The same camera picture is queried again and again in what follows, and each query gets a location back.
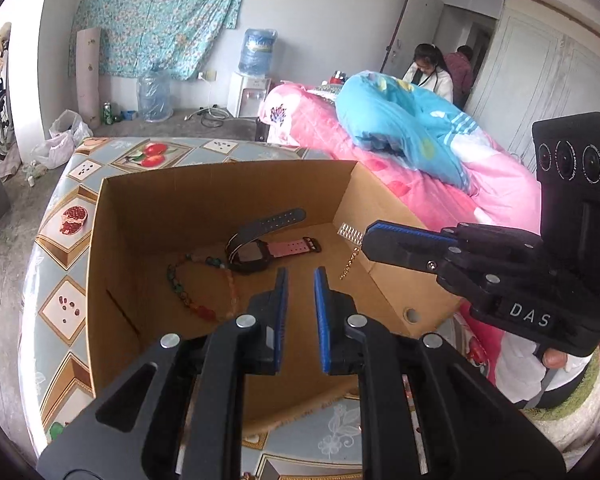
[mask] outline blue container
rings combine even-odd
[[[173,115],[171,76],[158,63],[138,78],[138,114],[149,123],[165,121]]]
[[[243,75],[264,77],[271,68],[273,44],[278,33],[271,28],[250,28],[244,33],[238,70]]]

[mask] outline floral curtain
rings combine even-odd
[[[174,79],[195,76],[223,28],[235,28],[242,0],[81,0],[78,30],[101,27],[100,73],[137,77],[158,61]]]

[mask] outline patterned tablecloth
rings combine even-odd
[[[161,156],[142,156],[150,142]],[[49,201],[25,279],[20,337],[20,389],[37,454],[93,399],[85,330],[86,274],[93,213],[104,178],[172,166],[242,160],[330,158],[307,148],[192,138],[90,138],[78,147]],[[88,211],[77,233],[62,234],[62,213]],[[448,340],[462,337],[446,327]],[[360,478],[360,406],[343,398],[293,423],[245,439],[242,470],[266,478]]]

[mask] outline red apple print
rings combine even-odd
[[[155,168],[164,162],[164,155],[152,155],[144,158],[140,165],[144,168]]]
[[[155,143],[148,144],[142,150],[142,152],[146,156],[160,155],[166,151],[167,151],[167,145],[162,144],[161,142],[155,142]]]

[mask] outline watch face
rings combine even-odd
[[[263,258],[264,255],[262,254],[262,251],[256,242],[244,244],[240,249],[238,249],[238,259],[242,264],[256,262]]]

